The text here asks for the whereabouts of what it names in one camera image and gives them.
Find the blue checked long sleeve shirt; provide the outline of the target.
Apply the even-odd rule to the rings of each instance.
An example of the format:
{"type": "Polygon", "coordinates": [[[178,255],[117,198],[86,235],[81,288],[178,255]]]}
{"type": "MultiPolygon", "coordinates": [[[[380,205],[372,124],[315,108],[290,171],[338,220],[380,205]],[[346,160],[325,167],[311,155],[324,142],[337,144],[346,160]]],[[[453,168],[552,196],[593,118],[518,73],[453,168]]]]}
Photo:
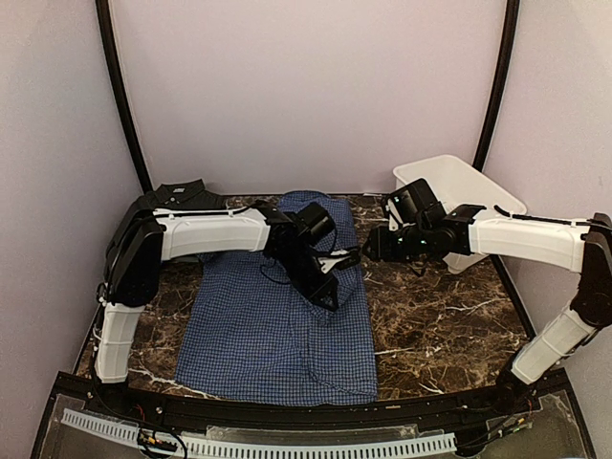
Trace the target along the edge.
{"type": "Polygon", "coordinates": [[[176,381],[226,399],[311,406],[369,404],[377,373],[361,268],[332,271],[338,300],[308,301],[263,255],[272,239],[254,209],[179,220],[172,253],[199,253],[203,278],[176,381]]]}

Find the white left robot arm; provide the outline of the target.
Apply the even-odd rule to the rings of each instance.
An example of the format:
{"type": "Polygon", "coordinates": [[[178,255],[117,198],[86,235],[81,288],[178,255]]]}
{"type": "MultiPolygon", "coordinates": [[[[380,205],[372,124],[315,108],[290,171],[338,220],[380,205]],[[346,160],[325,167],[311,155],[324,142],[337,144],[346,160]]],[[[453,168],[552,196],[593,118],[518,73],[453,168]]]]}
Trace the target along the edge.
{"type": "Polygon", "coordinates": [[[312,203],[283,212],[256,201],[242,208],[153,208],[144,197],[129,209],[106,252],[98,302],[103,309],[93,375],[101,382],[98,402],[115,417],[135,408],[124,388],[136,327],[145,306],[159,290],[165,261],[199,253],[258,251],[276,261],[288,282],[306,300],[328,311],[339,308],[335,276],[360,263],[357,247],[319,251],[324,237],[336,233],[330,213],[312,203]]]}

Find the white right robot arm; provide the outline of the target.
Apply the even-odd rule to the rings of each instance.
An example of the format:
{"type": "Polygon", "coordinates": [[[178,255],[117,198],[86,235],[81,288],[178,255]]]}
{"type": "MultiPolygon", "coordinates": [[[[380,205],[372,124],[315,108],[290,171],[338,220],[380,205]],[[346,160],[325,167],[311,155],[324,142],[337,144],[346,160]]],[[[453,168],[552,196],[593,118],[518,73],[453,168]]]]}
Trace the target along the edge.
{"type": "Polygon", "coordinates": [[[488,395],[494,413],[511,413],[525,398],[524,386],[610,326],[611,220],[606,214],[559,219],[485,202],[447,208],[423,178],[386,195],[382,208],[387,222],[370,230],[363,247],[373,261],[497,256],[565,271],[577,280],[559,313],[500,373],[500,385],[488,395]]]}

